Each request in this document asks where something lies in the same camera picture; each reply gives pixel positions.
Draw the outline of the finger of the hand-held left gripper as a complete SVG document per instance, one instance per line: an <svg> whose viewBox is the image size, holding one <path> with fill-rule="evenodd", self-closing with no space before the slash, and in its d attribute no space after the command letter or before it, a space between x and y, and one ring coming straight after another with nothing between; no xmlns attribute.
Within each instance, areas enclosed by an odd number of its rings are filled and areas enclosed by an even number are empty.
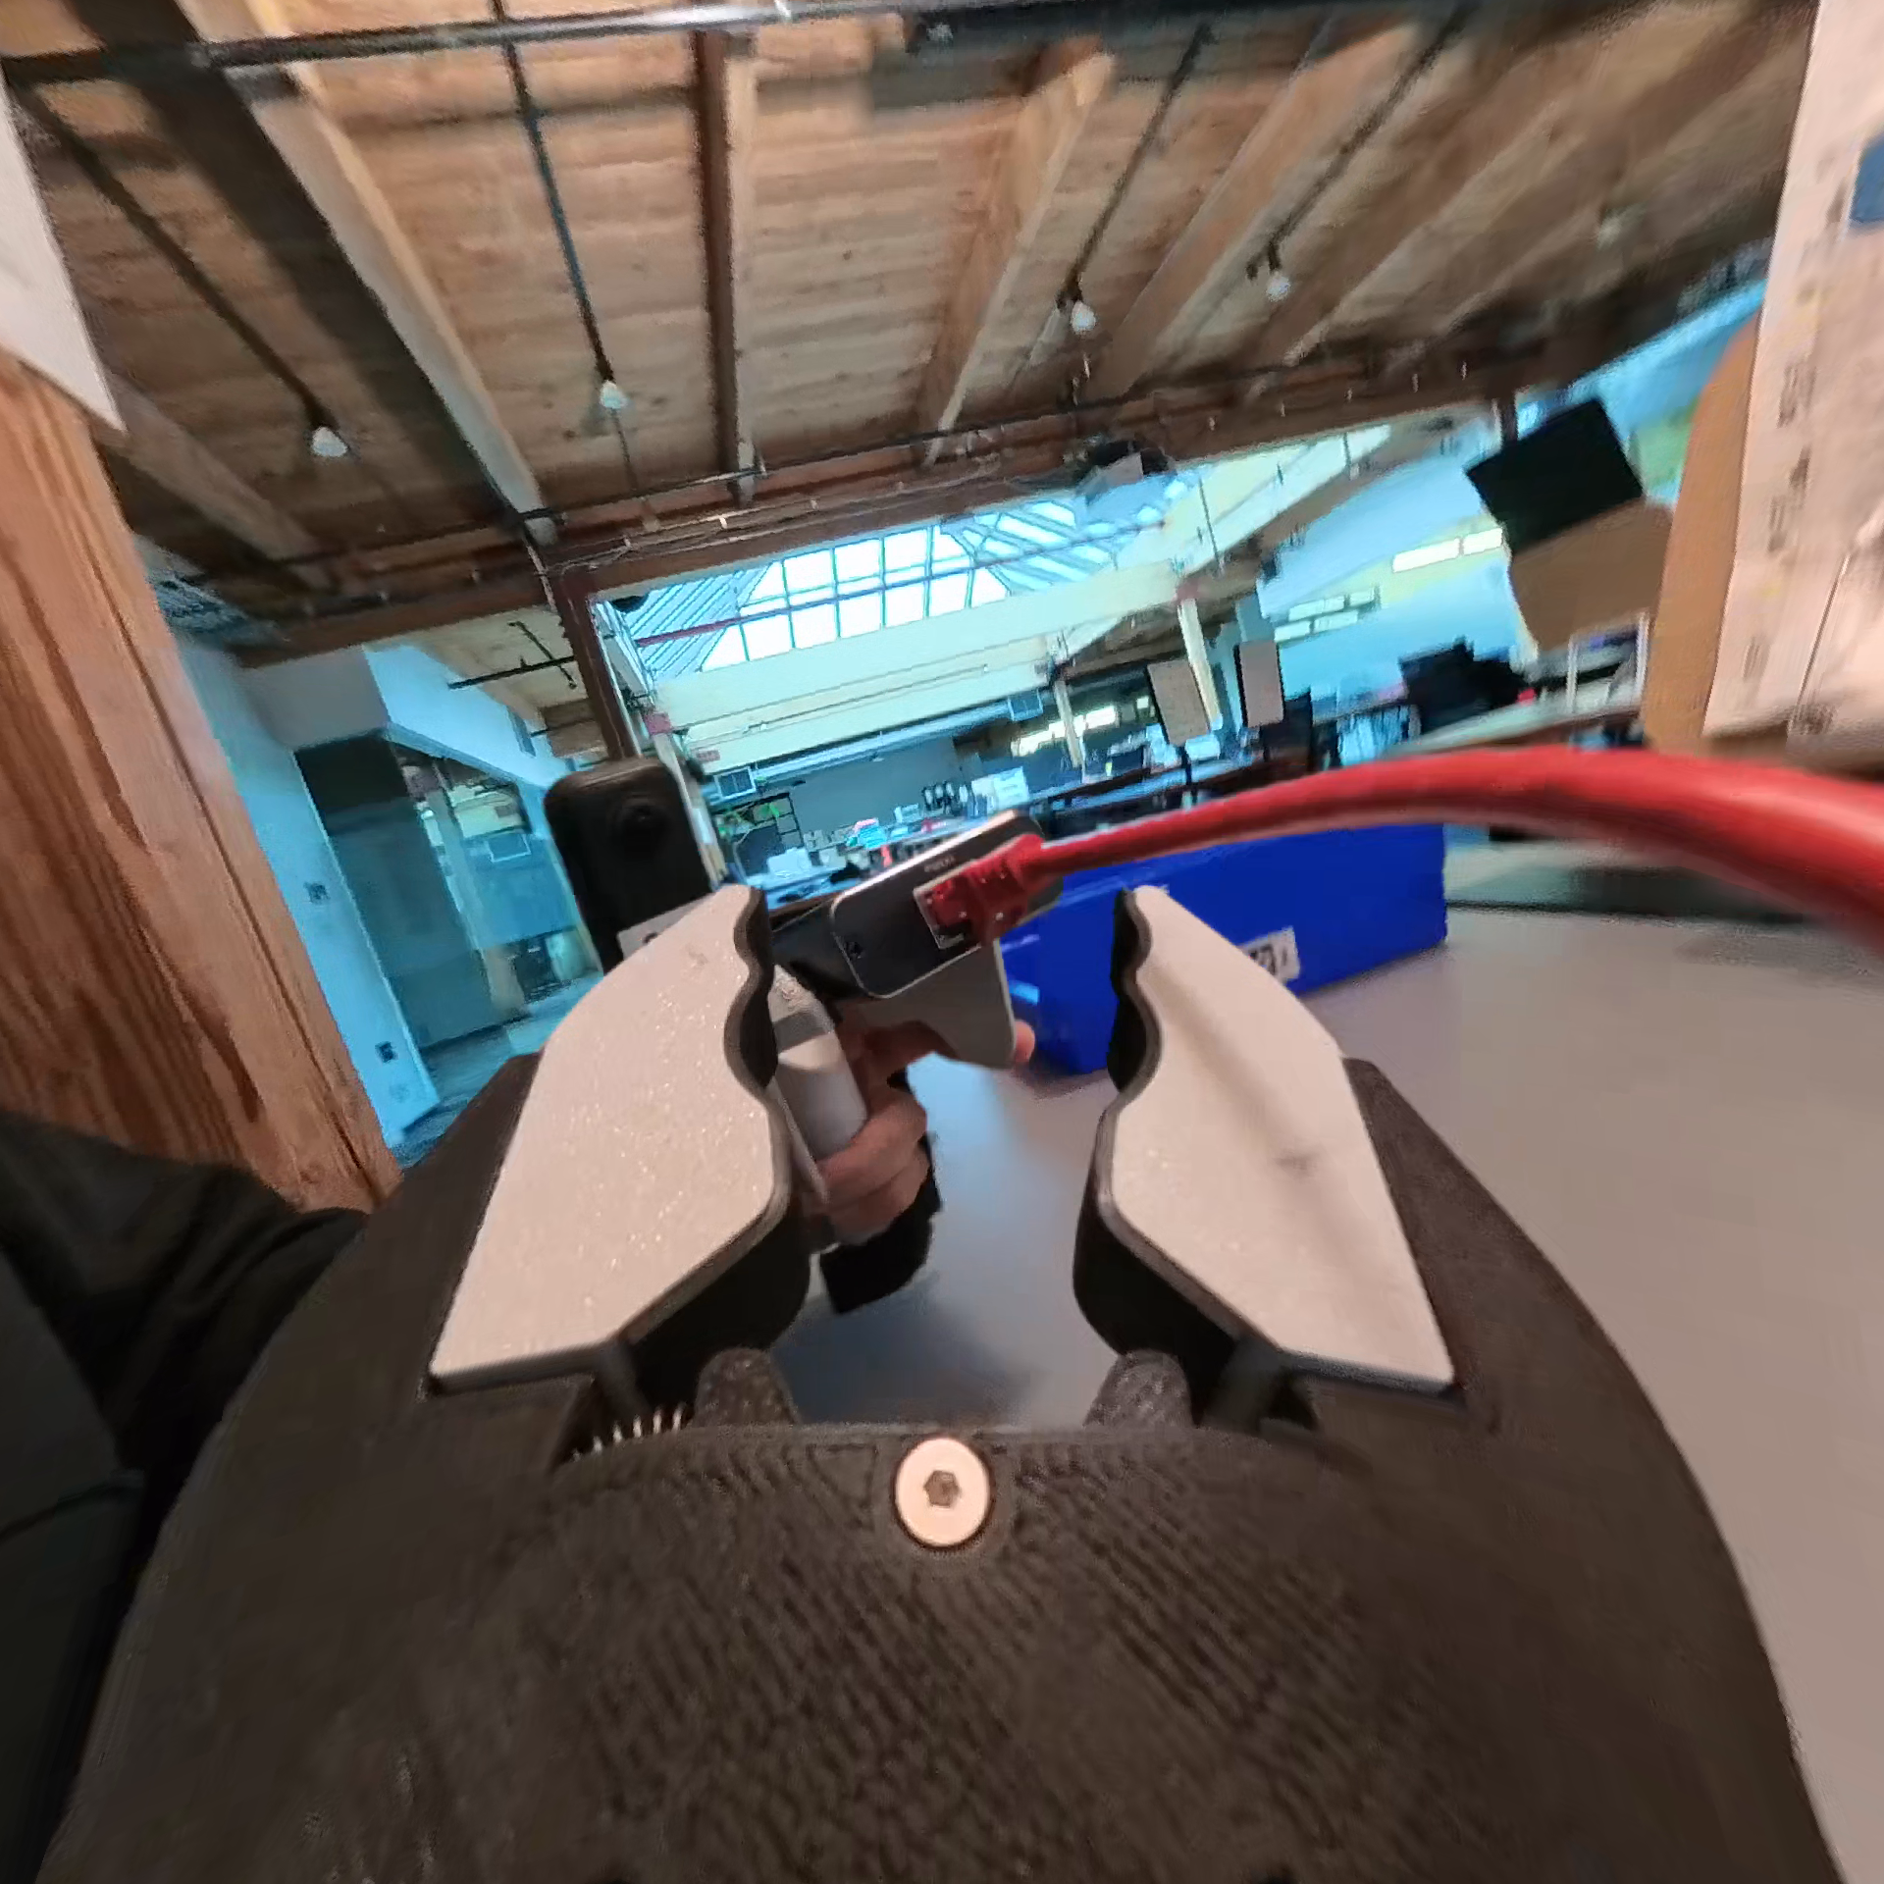
<svg viewBox="0 0 1884 1884"><path fill-rule="evenodd" d="M1020 1025L999 948L974 948L892 997L860 997L864 1029L925 1027L962 1065L1017 1065Z"/></svg>

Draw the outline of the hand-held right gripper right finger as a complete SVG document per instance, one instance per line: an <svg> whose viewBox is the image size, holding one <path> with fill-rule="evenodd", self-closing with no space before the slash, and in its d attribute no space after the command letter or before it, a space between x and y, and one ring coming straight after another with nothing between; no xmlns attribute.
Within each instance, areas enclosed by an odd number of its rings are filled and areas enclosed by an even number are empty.
<svg viewBox="0 0 1884 1884"><path fill-rule="evenodd" d="M1074 1302L1194 1403L1238 1369L1443 1398L1455 1387L1348 1063L1312 1013L1164 889L1114 906L1114 1098Z"/></svg>

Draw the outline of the blue storage bin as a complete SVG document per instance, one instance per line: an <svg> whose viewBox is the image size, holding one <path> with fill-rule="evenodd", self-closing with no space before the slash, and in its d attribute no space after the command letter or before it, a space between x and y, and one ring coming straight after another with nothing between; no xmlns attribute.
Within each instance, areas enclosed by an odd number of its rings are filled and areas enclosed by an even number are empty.
<svg viewBox="0 0 1884 1884"><path fill-rule="evenodd" d="M1298 997L1436 951L1450 928L1437 826L1249 839L1084 871L1001 945L1036 1065L1074 1078L1103 1068L1114 905L1128 889L1167 890Z"/></svg>

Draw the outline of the wooden post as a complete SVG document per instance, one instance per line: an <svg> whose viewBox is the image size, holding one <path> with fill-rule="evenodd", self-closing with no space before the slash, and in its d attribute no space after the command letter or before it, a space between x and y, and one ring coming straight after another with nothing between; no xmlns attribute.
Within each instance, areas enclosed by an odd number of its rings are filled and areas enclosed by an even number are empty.
<svg viewBox="0 0 1884 1884"><path fill-rule="evenodd" d="M3 375L4 1107L261 1176L398 1185L79 407Z"/></svg>

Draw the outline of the person's left hand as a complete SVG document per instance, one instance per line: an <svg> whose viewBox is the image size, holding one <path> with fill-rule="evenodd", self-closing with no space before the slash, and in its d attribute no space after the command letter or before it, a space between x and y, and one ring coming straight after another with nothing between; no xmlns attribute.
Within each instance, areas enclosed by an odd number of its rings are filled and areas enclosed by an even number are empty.
<svg viewBox="0 0 1884 1884"><path fill-rule="evenodd" d="M836 1038L864 1101L864 1124L817 1174L836 1241L861 1245L907 1216L932 1176L929 1115L907 1075L953 1050L919 1020L867 1025L853 1016L838 1024Z"/></svg>

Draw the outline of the black network adapter box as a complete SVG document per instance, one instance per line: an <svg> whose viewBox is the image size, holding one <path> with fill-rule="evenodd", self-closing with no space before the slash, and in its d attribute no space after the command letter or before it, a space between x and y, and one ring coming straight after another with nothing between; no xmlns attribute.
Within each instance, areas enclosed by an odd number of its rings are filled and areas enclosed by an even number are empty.
<svg viewBox="0 0 1884 1884"><path fill-rule="evenodd" d="M867 999L892 999L971 955L985 936L953 905L932 914L935 884L1039 838L1035 816L1001 812L838 894L828 923L841 986Z"/></svg>

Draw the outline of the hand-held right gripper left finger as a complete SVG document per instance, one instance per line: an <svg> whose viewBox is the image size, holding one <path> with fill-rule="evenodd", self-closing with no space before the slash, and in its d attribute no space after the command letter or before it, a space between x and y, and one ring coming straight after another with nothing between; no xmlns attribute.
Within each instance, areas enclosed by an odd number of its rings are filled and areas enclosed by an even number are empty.
<svg viewBox="0 0 1884 1884"><path fill-rule="evenodd" d="M714 1358L789 1328L809 1232L769 989L766 900L724 886L557 1025L441 1318L441 1393L694 1403Z"/></svg>

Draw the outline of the white paper notice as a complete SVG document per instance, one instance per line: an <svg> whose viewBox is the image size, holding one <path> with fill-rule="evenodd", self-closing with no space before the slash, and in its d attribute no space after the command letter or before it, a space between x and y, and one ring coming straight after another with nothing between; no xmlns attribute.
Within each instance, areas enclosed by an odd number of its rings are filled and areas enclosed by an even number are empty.
<svg viewBox="0 0 1884 1884"><path fill-rule="evenodd" d="M3 352L76 400L106 426L108 435L124 432L8 89L3 90Z"/></svg>

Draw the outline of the brown board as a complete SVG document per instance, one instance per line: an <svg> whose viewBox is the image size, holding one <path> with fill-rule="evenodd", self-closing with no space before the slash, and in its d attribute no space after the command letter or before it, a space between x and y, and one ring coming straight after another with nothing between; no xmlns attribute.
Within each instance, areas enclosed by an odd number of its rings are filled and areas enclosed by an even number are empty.
<svg viewBox="0 0 1884 1884"><path fill-rule="evenodd" d="M1542 654L1648 619L1657 611L1673 509L1635 501L1509 555L1524 631Z"/></svg>

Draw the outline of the black panel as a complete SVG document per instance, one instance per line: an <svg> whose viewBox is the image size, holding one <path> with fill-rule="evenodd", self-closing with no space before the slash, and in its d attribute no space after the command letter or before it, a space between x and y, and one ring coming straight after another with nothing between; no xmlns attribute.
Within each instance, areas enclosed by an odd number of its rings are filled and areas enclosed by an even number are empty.
<svg viewBox="0 0 1884 1884"><path fill-rule="evenodd" d="M1611 512L1635 508L1643 481L1599 397L1566 407L1468 466L1511 560Z"/></svg>

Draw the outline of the printed instruction sheet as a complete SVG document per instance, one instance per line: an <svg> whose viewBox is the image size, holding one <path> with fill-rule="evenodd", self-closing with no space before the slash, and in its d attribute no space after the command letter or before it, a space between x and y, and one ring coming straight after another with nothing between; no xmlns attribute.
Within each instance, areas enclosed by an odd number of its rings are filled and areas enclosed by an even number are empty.
<svg viewBox="0 0 1884 1884"><path fill-rule="evenodd" d="M1704 734L1881 751L1881 4L1825 2L1759 309Z"/></svg>

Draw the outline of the grey desk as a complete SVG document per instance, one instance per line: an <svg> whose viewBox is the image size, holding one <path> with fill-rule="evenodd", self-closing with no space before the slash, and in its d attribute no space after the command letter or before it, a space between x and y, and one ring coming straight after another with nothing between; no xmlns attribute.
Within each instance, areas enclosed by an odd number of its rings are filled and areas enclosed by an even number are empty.
<svg viewBox="0 0 1884 1884"><path fill-rule="evenodd" d="M1821 1825L1881 1878L1879 963L1813 927L1459 912L1309 1001L1562 1269L1712 1504ZM1062 1428L1109 1350L1071 1248L1103 1075L927 1062L925 1275L778 1349L815 1421Z"/></svg>

